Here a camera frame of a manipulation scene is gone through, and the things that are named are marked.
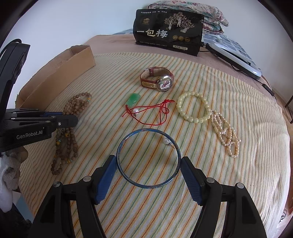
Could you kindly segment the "white gloved left hand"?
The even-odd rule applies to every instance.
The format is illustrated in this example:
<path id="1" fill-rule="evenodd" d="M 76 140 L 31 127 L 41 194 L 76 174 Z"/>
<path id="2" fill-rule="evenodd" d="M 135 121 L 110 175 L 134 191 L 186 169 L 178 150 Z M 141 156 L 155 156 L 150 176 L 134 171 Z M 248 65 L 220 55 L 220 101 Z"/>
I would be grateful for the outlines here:
<path id="1" fill-rule="evenodd" d="M 4 213 L 12 208 L 12 191 L 18 188 L 20 165 L 27 157 L 28 151 L 23 146 L 1 152 L 1 210 Z"/>

